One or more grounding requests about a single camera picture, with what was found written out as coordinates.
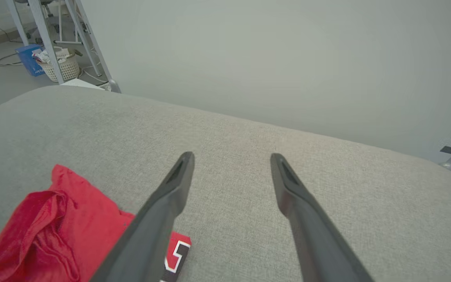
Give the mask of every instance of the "blue box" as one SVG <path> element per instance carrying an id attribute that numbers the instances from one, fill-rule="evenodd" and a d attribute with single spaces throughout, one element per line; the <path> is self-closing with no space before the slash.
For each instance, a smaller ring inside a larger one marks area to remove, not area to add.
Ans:
<path id="1" fill-rule="evenodd" d="M 43 68 L 41 68 L 41 66 L 39 66 L 38 63 L 36 63 L 36 61 L 32 58 L 32 54 L 36 52 L 36 50 L 41 50 L 41 46 L 37 44 L 30 44 L 28 46 L 23 46 L 15 49 L 15 52 L 20 58 L 20 61 L 32 76 L 38 76 L 45 73 L 45 71 L 43 71 Z"/>

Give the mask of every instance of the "white basket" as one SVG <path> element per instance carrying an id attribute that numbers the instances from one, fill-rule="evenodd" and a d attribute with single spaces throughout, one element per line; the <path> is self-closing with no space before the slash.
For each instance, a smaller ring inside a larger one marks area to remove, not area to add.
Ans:
<path id="1" fill-rule="evenodd" d="M 64 56 L 57 56 L 57 59 L 61 59 Z M 52 64 L 44 64 L 44 63 L 38 63 L 41 68 L 43 68 L 43 71 L 45 71 L 46 75 L 53 81 L 53 82 L 59 82 L 59 79 L 55 75 L 55 70 L 53 69 Z M 77 78 L 79 76 L 79 65 L 76 61 L 75 54 L 72 55 L 72 57 L 68 57 L 65 62 L 59 63 L 60 71 L 62 72 L 62 77 L 65 80 L 70 80 L 73 78 Z"/>

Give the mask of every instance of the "gray wall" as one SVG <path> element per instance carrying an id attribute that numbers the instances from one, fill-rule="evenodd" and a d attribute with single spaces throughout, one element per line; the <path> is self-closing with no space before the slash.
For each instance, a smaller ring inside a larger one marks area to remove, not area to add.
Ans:
<path id="1" fill-rule="evenodd" d="M 82 3 L 123 93 L 449 157 L 451 1 Z"/>

